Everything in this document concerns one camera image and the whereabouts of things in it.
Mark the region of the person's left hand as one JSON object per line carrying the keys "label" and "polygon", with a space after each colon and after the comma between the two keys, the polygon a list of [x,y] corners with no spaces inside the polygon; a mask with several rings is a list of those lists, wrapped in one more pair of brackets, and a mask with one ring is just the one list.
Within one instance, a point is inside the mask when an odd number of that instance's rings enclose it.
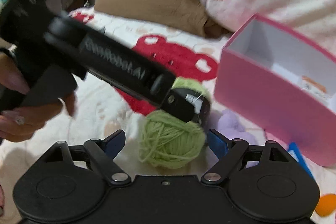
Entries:
{"label": "person's left hand", "polygon": [[[29,86],[15,63],[4,53],[1,54],[1,84],[11,90],[27,94]],[[20,142],[30,139],[36,131],[43,128],[53,117],[66,108],[69,116],[76,113],[76,95],[68,94],[55,103],[19,107],[1,112],[1,139]]]}

